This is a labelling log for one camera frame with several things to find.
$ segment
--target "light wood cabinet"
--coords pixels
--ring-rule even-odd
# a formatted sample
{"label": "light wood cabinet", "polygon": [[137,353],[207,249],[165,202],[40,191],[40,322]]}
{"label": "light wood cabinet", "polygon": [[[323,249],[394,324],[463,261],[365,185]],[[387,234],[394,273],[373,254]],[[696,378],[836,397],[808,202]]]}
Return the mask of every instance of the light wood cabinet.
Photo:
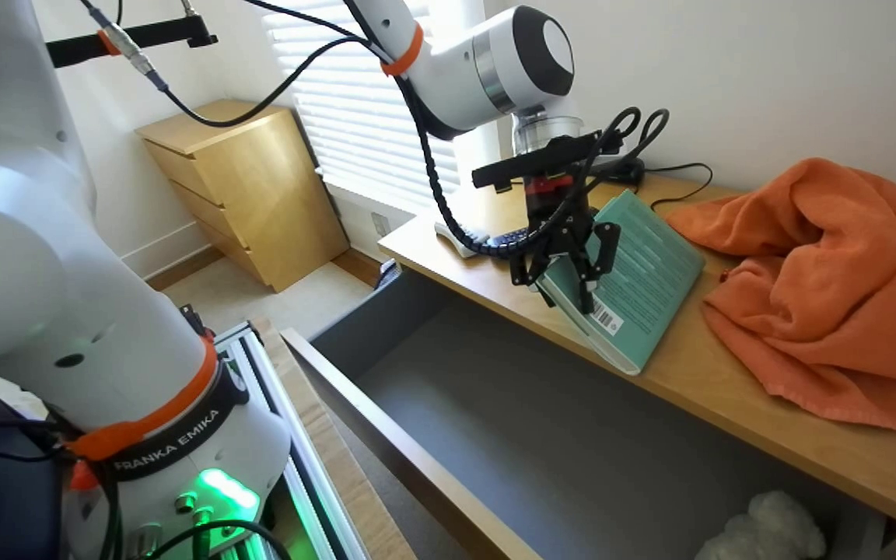
{"label": "light wood cabinet", "polygon": [[[248,105],[224,101],[198,112],[230,119]],[[349,247],[293,110],[271,105],[235,128],[174,116],[139,136],[211,247],[269,288]]]}

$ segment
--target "wooden countertop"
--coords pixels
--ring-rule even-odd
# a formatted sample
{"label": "wooden countertop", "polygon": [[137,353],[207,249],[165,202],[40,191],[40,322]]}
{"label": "wooden countertop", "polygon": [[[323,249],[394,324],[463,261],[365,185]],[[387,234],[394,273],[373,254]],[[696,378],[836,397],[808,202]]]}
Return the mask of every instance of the wooden countertop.
{"label": "wooden countertop", "polygon": [[[642,199],[679,195],[690,185],[650,177]],[[615,191],[605,187],[590,206],[605,206]],[[709,187],[696,199],[729,195],[735,191]],[[467,227],[515,231],[525,225],[518,194],[474,194],[453,202]],[[634,383],[644,391],[792,463],[796,471],[882,510],[896,520],[896,434],[839,426],[801,407],[768,397],[756,380],[704,326],[699,301],[730,263],[707,254],[704,278],[668,326],[658,353],[642,378],[611,369],[575,332],[575,326],[541,301],[530,286],[510,286],[501,261],[459,261],[453,249],[433,234],[433,219],[415,219],[382,239],[382,247],[410,271],[474,298],[477,306],[537,332],[541,339],[605,366],[615,383]]]}

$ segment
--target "orange cloth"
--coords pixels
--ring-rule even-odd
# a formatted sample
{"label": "orange cloth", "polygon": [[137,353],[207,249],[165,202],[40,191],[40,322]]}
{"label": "orange cloth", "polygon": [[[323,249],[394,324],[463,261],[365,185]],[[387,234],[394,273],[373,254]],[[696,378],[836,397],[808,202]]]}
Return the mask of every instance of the orange cloth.
{"label": "orange cloth", "polygon": [[808,160],[668,225],[742,258],[704,316],[768,396],[896,428],[896,185]]}

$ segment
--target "green book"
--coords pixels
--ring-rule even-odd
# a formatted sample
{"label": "green book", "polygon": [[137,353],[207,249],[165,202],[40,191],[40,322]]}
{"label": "green book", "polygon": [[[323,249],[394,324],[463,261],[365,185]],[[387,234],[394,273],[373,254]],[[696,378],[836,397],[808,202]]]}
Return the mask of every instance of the green book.
{"label": "green book", "polygon": [[575,306],[580,286],[568,254],[546,263],[537,288],[566,310],[605,360],[638,378],[699,278],[704,258],[634,194],[611,199],[593,220],[621,227],[613,271],[590,286],[593,310],[582,313]]}

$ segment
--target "window blinds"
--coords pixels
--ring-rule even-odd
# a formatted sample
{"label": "window blinds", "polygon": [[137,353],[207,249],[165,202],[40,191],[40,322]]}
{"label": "window blinds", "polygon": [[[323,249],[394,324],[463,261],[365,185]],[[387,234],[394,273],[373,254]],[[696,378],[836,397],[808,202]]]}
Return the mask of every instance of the window blinds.
{"label": "window blinds", "polygon": [[[285,5],[362,33],[343,0],[285,0]],[[430,33],[430,0],[407,0],[407,5]],[[285,71],[335,36],[328,27],[285,17],[265,17],[265,25]],[[318,157],[318,172],[330,187],[410,215],[433,209],[417,128],[394,81],[381,71],[373,54],[357,45],[335,47],[288,93]],[[444,194],[453,194],[459,177],[452,143],[433,139],[433,154]]]}

